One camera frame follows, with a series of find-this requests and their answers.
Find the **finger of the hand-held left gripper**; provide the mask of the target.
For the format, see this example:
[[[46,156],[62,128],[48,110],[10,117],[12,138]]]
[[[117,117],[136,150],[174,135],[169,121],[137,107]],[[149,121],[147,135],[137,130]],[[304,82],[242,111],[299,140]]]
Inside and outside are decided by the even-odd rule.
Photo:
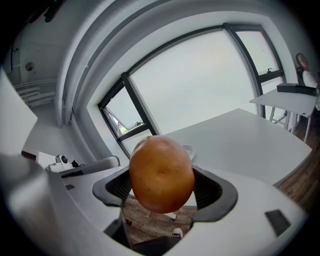
[[[95,162],[83,164],[81,166],[62,171],[60,173],[60,176],[62,178],[82,176],[82,175],[97,173],[100,171],[116,168],[116,167],[119,167],[120,165],[121,165],[120,159],[116,155],[112,155],[104,159],[97,160]]]

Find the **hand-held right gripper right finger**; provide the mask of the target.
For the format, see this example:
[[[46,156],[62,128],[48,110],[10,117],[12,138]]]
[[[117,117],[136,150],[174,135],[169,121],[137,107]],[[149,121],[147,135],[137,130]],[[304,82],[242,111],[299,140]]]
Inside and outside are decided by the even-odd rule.
[[[234,208],[217,222],[197,222],[168,256],[276,256],[301,229],[307,214],[276,187],[260,180],[202,166],[235,186]],[[290,226],[277,236],[265,213],[279,210]]]

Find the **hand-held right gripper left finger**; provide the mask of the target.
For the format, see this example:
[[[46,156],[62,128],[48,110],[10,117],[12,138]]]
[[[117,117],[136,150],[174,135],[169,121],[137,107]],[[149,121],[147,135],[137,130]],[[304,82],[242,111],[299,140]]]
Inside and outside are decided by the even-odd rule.
[[[63,182],[73,186],[68,191],[71,198],[95,228],[131,248],[123,213],[132,188],[127,166],[68,177]]]

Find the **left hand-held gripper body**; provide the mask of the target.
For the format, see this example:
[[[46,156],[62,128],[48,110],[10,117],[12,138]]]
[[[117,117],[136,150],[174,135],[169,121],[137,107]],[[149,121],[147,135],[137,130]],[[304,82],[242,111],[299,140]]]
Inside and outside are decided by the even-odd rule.
[[[73,168],[64,154],[53,156],[33,149],[23,149],[21,155],[29,160],[35,161],[46,171],[61,173]]]

